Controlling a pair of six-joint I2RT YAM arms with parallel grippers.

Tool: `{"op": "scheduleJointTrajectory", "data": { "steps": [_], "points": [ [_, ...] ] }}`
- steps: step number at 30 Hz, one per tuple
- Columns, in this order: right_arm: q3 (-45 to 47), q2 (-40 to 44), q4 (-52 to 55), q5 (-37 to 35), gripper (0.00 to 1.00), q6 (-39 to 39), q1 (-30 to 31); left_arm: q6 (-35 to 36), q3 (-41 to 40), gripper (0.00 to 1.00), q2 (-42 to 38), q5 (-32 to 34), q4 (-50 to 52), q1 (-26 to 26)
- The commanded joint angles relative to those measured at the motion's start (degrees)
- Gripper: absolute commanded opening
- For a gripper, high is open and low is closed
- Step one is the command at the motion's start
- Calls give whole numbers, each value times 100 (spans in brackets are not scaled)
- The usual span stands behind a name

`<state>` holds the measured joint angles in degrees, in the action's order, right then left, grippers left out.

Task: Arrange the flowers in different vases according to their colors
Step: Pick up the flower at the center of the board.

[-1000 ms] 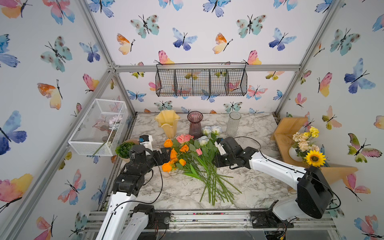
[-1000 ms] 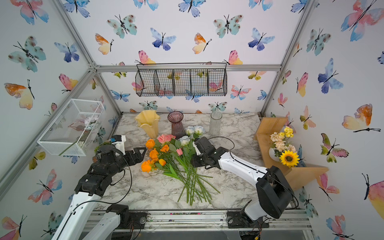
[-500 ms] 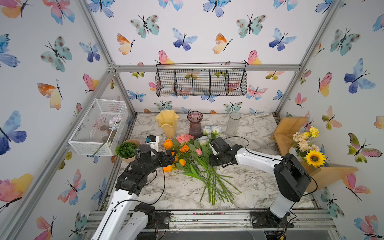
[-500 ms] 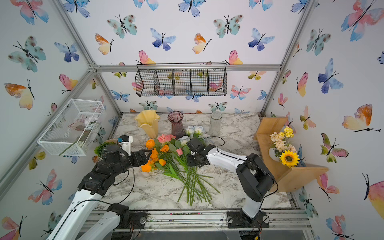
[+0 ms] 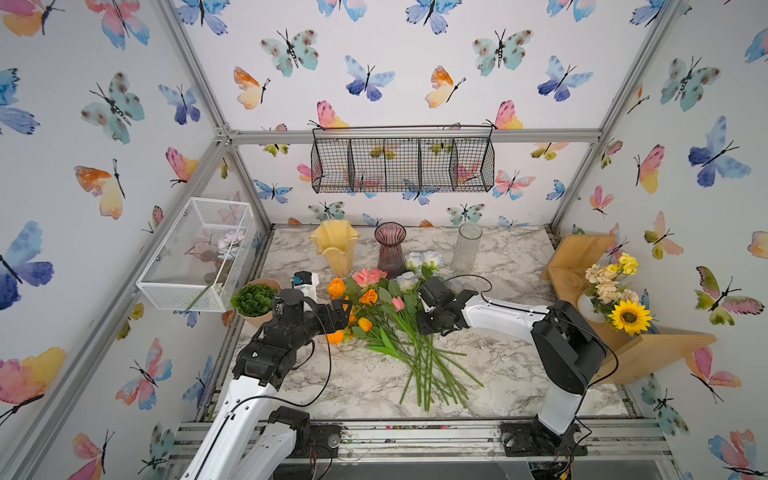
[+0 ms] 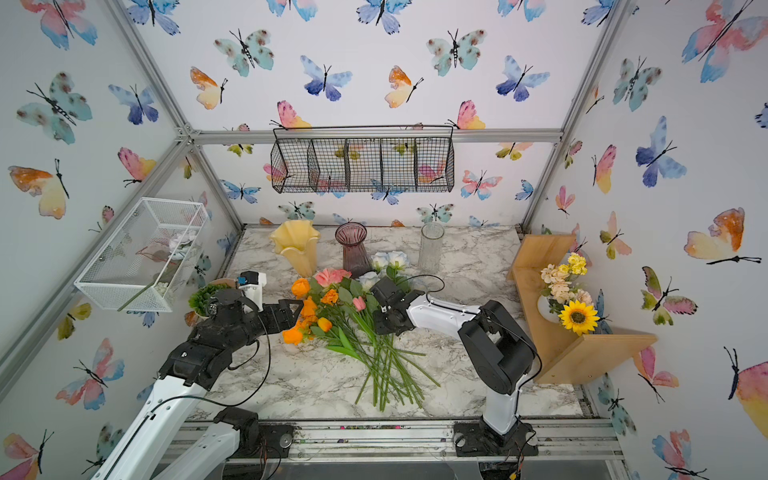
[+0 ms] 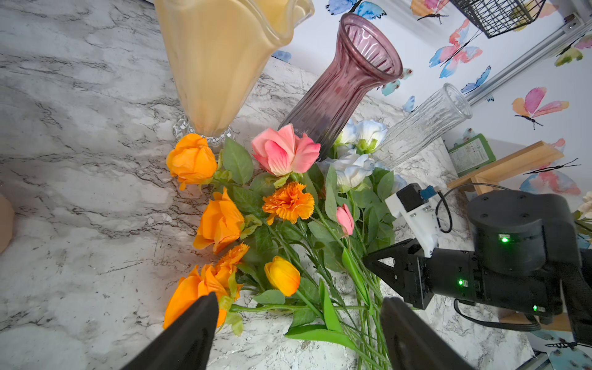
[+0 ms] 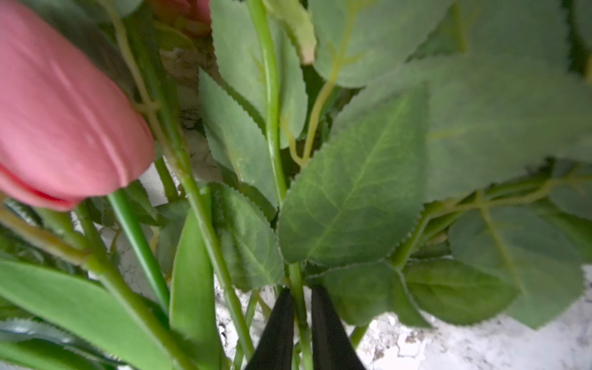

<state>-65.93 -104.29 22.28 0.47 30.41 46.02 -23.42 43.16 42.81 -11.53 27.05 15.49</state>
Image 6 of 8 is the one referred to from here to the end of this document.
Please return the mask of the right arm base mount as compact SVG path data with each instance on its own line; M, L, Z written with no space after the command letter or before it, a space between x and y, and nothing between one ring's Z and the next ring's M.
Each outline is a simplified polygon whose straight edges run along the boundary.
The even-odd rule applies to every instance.
M515 421L505 434L499 434L482 419L453 424L453 443L459 457L537 456L536 432L529 423Z

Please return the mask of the pink tulip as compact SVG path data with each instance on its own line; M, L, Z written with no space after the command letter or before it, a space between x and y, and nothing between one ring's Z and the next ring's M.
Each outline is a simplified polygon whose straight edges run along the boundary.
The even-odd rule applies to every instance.
M367 308L366 300L363 296L358 296L353 299L353 305L358 312L361 312Z

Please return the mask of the pink rose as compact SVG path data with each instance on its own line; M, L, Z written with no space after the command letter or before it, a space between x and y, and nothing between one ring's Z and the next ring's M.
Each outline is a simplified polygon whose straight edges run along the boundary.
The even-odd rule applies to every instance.
M323 288L339 285L344 279L350 278L352 273L344 269L325 269L314 275L315 281Z

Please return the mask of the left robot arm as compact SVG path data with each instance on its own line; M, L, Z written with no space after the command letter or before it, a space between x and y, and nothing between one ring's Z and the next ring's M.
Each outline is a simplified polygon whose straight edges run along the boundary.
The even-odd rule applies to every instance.
M259 305L255 286L225 289L216 295L216 312L199 323L161 367L152 392L131 426L94 473L96 479L220 479L231 458L264 463L286 458L293 427L261 424L241 402L222 404L201 437L161 467L166 450L218 377L231 370L233 355L259 340L292 328L299 319L297 300Z

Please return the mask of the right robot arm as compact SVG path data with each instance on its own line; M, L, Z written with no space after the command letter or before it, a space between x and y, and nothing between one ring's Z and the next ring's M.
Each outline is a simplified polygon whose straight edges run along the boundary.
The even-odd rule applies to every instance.
M389 278L378 281L371 292L379 304L373 313L376 333L426 329L460 340L487 387L483 424L498 436L516 431L520 391L539 375L542 360L534 342L501 303L446 302L421 290L405 292Z

